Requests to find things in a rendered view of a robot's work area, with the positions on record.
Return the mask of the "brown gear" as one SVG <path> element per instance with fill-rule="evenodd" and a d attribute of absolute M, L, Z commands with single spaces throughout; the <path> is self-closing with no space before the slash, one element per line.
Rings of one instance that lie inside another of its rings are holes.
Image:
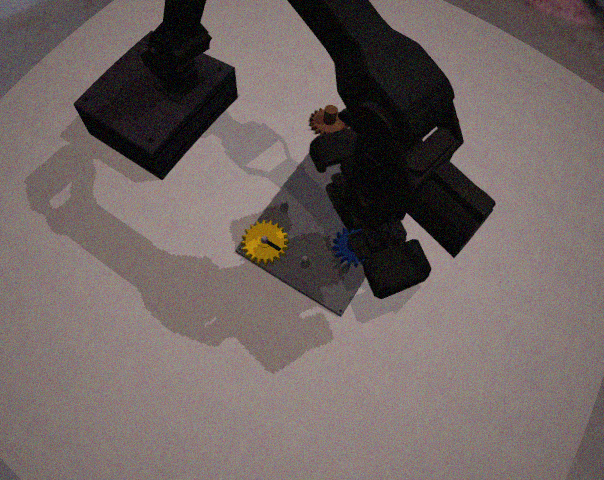
<path fill-rule="evenodd" d="M 310 117 L 310 126 L 315 134 L 320 135 L 333 133 L 342 129 L 348 129 L 349 126 L 338 118 L 338 108 L 333 105 L 328 105 L 325 110 L 322 108 L 319 111 L 314 110 L 314 114 Z"/>

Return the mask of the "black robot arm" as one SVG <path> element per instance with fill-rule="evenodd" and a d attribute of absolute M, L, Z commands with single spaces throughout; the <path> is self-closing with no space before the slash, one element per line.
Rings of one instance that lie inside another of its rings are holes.
<path fill-rule="evenodd" d="M 165 0 L 163 22 L 140 54 L 158 78 L 153 86 L 174 102 L 205 80 L 194 58 L 212 39 L 200 23 L 206 1 Z M 377 196 L 405 192 L 392 223 L 407 212 L 456 258 L 496 205 L 450 162 L 464 141 L 445 73 L 369 0 L 288 1 L 333 59 L 346 106 L 338 118 L 357 134 L 356 182 Z"/>

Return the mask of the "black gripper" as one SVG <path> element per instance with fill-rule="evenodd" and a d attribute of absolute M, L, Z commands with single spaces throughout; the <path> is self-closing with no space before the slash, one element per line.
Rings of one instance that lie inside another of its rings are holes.
<path fill-rule="evenodd" d="M 332 174 L 326 186 L 331 202 L 351 232 L 347 235 L 374 296 L 383 299 L 424 282 L 431 271 L 419 240 L 406 241 L 402 221 L 392 223 L 405 192 L 377 196 L 363 189 L 351 171 L 357 134 L 351 128 L 319 135 L 310 144 L 309 154 L 318 172 L 341 164 L 342 172 Z"/>

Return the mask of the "yellow gear with black stripe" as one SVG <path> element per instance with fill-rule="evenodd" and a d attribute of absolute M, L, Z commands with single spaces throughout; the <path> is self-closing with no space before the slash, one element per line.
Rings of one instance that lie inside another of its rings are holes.
<path fill-rule="evenodd" d="M 242 241 L 241 245 L 246 246 L 242 249 L 243 252 L 248 252 L 246 258 L 251 257 L 251 263 L 257 260 L 257 266 L 264 263 L 267 266 L 268 261 L 274 265 L 274 259 L 280 262 L 280 256 L 285 256 L 283 250 L 288 250 L 286 244 L 289 243 L 288 239 L 285 239 L 288 234 L 283 233 L 284 227 L 278 228 L 279 223 L 272 225 L 272 220 L 266 223 L 265 220 L 260 224 L 256 221 L 256 225 L 250 225 L 250 230 L 245 229 L 247 235 L 242 235 L 242 238 L 246 241 Z M 283 234 L 282 234 L 283 233 Z M 266 244 L 261 243 L 261 237 L 267 236 L 268 242 Z"/>

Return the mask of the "blue gear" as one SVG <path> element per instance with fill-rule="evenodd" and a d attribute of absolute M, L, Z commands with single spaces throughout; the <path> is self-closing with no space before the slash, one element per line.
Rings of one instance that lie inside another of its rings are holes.
<path fill-rule="evenodd" d="M 341 262 L 340 263 L 344 263 L 345 261 L 348 261 L 348 267 L 351 266 L 351 263 L 354 264 L 355 268 L 357 268 L 359 262 L 363 265 L 364 260 L 359 260 L 356 258 L 355 254 L 354 254 L 354 250 L 352 248 L 352 245 L 347 237 L 347 235 L 353 234 L 357 231 L 362 230 L 362 228 L 354 230 L 354 228 L 351 230 L 351 232 L 349 232 L 345 227 L 343 228 L 343 234 L 340 232 L 337 232 L 337 237 L 339 238 L 335 238 L 333 239 L 333 243 L 335 243 L 336 245 L 333 246 L 332 250 L 334 251 L 338 251 L 335 255 L 335 257 L 342 257 Z"/>

